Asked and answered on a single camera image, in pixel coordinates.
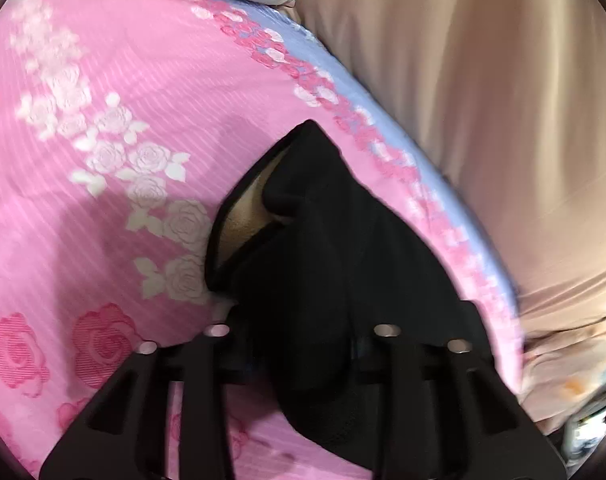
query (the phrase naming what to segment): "black mesh fabric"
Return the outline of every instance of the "black mesh fabric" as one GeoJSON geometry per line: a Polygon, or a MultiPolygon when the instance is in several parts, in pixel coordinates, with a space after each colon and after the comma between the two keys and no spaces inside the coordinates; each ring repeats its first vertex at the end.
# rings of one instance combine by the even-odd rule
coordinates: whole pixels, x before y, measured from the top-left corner
{"type": "Polygon", "coordinates": [[[292,426],[368,468],[379,393],[356,383],[353,357],[374,326],[396,324],[437,346],[464,338],[491,359],[474,306],[459,299],[423,240],[353,178],[313,121],[280,140],[225,200],[209,241],[206,282],[238,300],[292,426]],[[219,265],[231,207],[283,152],[261,197],[274,221],[219,265]]]}

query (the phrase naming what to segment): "tan fabric lining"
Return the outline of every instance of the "tan fabric lining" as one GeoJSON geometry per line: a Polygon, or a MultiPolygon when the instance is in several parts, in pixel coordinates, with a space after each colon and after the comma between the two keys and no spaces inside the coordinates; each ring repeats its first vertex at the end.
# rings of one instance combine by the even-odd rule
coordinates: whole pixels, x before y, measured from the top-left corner
{"type": "Polygon", "coordinates": [[[267,179],[287,151],[283,150],[270,161],[230,209],[219,237],[217,268],[267,224],[274,220],[283,221],[282,218],[268,213],[261,201],[261,195],[267,179]]]}

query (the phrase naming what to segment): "silver bolt head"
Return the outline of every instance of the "silver bolt head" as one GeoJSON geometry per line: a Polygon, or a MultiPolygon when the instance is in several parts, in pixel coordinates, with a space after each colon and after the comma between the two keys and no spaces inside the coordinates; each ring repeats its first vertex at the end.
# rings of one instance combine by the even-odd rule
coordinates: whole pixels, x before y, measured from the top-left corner
{"type": "Polygon", "coordinates": [[[472,345],[465,339],[453,339],[448,342],[448,350],[454,354],[465,354],[472,350],[472,345]]]}
{"type": "Polygon", "coordinates": [[[229,327],[226,324],[210,325],[205,329],[207,337],[225,337],[229,334],[229,327]]]}
{"type": "Polygon", "coordinates": [[[374,327],[374,333],[379,337],[396,337],[401,334],[397,325],[381,324],[374,327]]]}
{"type": "Polygon", "coordinates": [[[150,355],[157,351],[158,345],[154,341],[141,341],[136,347],[137,354],[150,355]]]}

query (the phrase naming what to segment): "black plastic mount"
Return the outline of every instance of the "black plastic mount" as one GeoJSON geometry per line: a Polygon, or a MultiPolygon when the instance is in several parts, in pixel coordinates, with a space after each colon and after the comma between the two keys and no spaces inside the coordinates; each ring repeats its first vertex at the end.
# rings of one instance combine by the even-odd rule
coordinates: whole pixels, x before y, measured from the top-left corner
{"type": "MultiPolygon", "coordinates": [[[[567,478],[555,449],[465,341],[427,347],[393,329],[373,335],[355,362],[363,383],[384,385],[376,480],[567,478]]],[[[183,382],[181,480],[233,480],[222,388],[245,382],[253,361],[247,332],[233,324],[184,345],[148,342],[71,424],[40,480],[166,480],[171,381],[183,382]]]]}

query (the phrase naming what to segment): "pink bedsheet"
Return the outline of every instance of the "pink bedsheet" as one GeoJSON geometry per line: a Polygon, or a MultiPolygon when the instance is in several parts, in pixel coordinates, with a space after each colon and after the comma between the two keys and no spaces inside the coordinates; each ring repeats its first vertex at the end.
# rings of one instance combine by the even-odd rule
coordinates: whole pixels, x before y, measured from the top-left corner
{"type": "MultiPolygon", "coordinates": [[[[518,387],[516,322],[445,250],[446,215],[425,222],[429,201],[409,191],[419,175],[366,149],[376,126],[278,34],[221,0],[30,0],[0,14],[0,434],[32,474],[138,341],[175,344],[209,322],[222,304],[203,283],[211,219],[309,118],[478,301],[518,387]],[[341,113],[361,121],[356,134],[341,113]]],[[[369,477],[294,433],[269,395],[229,397],[241,480],[369,477]]],[[[171,478],[178,410],[175,399],[171,478]]]]}

